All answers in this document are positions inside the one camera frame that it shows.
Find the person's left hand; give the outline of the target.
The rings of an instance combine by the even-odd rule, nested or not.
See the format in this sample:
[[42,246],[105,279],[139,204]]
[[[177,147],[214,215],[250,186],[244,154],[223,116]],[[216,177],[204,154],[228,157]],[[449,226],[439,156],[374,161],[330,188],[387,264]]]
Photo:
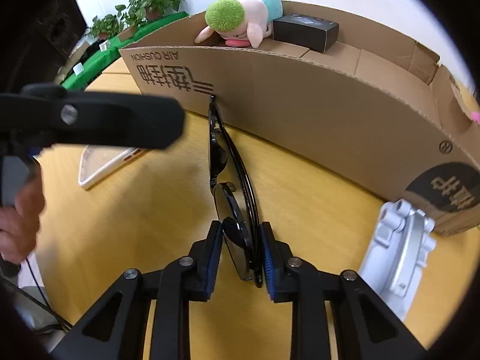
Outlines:
[[13,206],[1,208],[1,256],[20,264],[35,249],[40,215],[45,208],[41,167],[36,164],[32,177],[16,194]]

